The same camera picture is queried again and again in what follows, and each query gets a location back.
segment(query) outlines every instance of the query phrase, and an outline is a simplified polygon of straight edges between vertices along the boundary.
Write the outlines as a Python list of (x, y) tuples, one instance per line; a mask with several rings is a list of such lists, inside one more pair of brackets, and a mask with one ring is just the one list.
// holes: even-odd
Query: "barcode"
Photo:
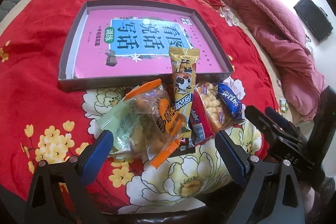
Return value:
[(193, 141), (191, 138), (188, 138), (188, 147), (194, 147)]
[(193, 124), (193, 130), (197, 135), (195, 143), (203, 142), (205, 140), (204, 129), (201, 123)]

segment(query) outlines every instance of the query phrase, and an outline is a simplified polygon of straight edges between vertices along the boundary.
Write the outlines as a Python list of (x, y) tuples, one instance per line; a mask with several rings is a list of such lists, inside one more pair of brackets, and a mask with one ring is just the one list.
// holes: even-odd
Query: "red snack package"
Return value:
[(192, 129), (192, 139), (195, 146), (206, 143), (215, 134), (205, 114), (204, 106), (197, 90), (194, 92), (189, 124)]

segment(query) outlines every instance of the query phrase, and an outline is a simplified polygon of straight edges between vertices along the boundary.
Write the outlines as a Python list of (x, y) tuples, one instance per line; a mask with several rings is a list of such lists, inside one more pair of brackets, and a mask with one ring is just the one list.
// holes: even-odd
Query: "metal rivet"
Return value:
[(289, 160), (283, 160), (283, 164), (286, 166), (290, 166), (291, 162)]
[(250, 157), (250, 159), (251, 159), (251, 161), (253, 161), (253, 162), (258, 162), (258, 161), (259, 161), (259, 158), (258, 158), (256, 155), (252, 155), (252, 156)]
[(77, 156), (71, 156), (70, 158), (69, 158), (69, 161), (70, 162), (76, 162), (78, 160), (78, 157)]
[(40, 160), (39, 161), (39, 166), (42, 167), (42, 166), (45, 166), (47, 162), (45, 160)]

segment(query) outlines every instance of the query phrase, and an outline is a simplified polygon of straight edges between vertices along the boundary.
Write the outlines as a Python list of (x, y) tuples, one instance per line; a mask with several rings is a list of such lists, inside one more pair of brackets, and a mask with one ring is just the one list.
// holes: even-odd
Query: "pink quilt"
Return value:
[(299, 18), (279, 0), (223, 0), (236, 9), (257, 42), (273, 58), (283, 93), (306, 121), (317, 111), (324, 77), (305, 47)]

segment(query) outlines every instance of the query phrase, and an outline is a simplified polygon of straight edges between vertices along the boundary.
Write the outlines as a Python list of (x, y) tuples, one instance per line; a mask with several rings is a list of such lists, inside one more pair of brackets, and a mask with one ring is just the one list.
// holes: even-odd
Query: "floral blanket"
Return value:
[[(64, 93), (57, 88), (65, 39), (88, 0), (32, 0), (0, 37), (0, 183), (27, 199), (41, 159), (50, 164), (80, 155), (95, 139), (95, 121), (116, 105), (126, 88)], [(155, 0), (197, 10), (233, 60), (226, 81), (245, 105), (278, 109), (271, 80), (252, 41), (219, 0)], [(246, 122), (227, 130), (247, 153), (266, 154), (263, 137)], [(87, 190), (108, 213), (148, 212), (215, 190), (231, 181), (214, 141), (196, 153), (170, 158), (157, 170), (147, 161), (105, 161)], [(61, 184), (64, 198), (69, 195)]]

